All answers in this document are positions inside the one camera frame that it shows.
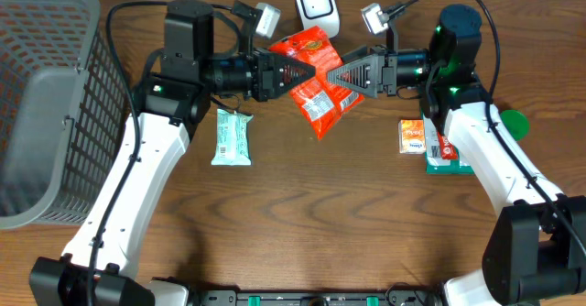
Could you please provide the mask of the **red snack packet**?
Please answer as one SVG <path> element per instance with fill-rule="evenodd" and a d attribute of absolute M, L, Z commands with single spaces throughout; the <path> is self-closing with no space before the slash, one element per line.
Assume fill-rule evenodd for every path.
<path fill-rule="evenodd" d="M 364 101 L 362 94 L 327 81 L 327 72 L 339 68 L 342 59 L 322 28 L 311 27 L 282 38 L 269 50 L 315 67 L 315 76 L 292 89 L 289 95 L 310 122 L 318 140 Z"/>

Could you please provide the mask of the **teal white snack packet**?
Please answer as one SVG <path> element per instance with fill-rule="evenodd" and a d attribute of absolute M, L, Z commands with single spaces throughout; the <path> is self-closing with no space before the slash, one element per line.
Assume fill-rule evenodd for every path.
<path fill-rule="evenodd" d="M 252 115 L 217 110 L 217 142 L 213 166 L 251 166 L 247 127 Z"/>

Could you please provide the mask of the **orange snack packet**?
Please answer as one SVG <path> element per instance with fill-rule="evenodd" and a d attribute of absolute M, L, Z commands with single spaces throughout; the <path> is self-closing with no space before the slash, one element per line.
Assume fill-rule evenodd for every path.
<path fill-rule="evenodd" d="M 421 119 L 400 120 L 398 135 L 401 154 L 423 154 L 426 152 L 425 128 Z"/>

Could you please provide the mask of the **red stick sachet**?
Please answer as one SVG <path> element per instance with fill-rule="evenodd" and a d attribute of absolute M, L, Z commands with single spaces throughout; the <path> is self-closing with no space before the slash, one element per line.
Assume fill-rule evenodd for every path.
<path fill-rule="evenodd" d="M 441 158 L 445 160 L 457 160 L 459 158 L 456 148 L 442 134 L 438 134 Z"/>

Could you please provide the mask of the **green white packet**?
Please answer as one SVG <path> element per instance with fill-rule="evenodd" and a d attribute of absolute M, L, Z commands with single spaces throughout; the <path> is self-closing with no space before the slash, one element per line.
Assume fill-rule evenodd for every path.
<path fill-rule="evenodd" d="M 438 141 L 438 130 L 434 126 L 433 122 L 421 115 L 424 122 L 425 128 L 425 139 L 426 139 L 426 172 L 428 174 L 441 174 L 441 175 L 472 175 L 473 170 L 467 159 L 459 154 L 456 148 L 459 158 L 457 160 L 445 160 L 441 158 L 440 154 L 440 143 Z"/>

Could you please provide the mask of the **green lid seasoning jar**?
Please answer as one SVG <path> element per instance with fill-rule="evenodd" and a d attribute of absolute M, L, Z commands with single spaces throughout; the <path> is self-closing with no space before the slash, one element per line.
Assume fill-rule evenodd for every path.
<path fill-rule="evenodd" d="M 530 123 L 520 111 L 509 109 L 500 113 L 502 122 L 515 141 L 522 140 L 530 131 Z"/>

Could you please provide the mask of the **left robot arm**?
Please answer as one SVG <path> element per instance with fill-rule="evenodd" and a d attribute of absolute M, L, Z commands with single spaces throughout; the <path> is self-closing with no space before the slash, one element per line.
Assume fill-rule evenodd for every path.
<path fill-rule="evenodd" d="M 314 76 L 313 66 L 255 46 L 280 13 L 267 3 L 166 5 L 164 44 L 126 93 L 123 143 L 99 196 L 59 259 L 29 275 L 39 305 L 197 305 L 175 279 L 136 281 L 140 250 L 162 190 L 211 104 L 228 95 L 266 102 Z"/>

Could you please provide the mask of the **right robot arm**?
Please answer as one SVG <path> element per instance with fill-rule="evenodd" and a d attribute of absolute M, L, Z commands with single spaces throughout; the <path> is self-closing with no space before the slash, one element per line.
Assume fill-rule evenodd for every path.
<path fill-rule="evenodd" d="M 417 90 L 420 110 L 455 146 L 497 217 L 479 270 L 446 281 L 446 305 L 536 305 L 585 290 L 585 200 L 569 197 L 530 161 L 476 74 L 487 12 L 448 5 L 427 49 L 359 49 L 327 79 L 375 97 Z"/>

